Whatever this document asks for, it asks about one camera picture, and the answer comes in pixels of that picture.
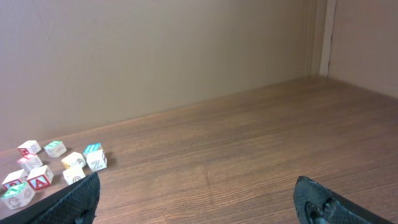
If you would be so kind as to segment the white fish wooden block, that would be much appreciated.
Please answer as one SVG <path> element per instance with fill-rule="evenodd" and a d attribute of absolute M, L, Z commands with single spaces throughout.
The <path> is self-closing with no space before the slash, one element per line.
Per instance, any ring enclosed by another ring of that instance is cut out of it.
<path fill-rule="evenodd" d="M 86 163 L 92 172 L 107 168 L 107 162 L 102 149 L 87 154 Z"/>

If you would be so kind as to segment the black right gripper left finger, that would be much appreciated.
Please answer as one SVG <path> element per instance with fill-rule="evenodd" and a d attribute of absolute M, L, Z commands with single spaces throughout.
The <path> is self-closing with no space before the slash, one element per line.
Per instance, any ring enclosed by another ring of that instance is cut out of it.
<path fill-rule="evenodd" d="M 96 172 L 1 220 L 1 224 L 92 224 L 100 200 Z"/>

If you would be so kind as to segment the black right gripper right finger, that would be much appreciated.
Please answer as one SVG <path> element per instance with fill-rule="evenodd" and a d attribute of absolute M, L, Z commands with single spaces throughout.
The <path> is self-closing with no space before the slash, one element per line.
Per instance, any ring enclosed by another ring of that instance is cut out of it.
<path fill-rule="evenodd" d="M 392 224 L 306 176 L 298 177 L 293 199 L 300 224 Z"/>

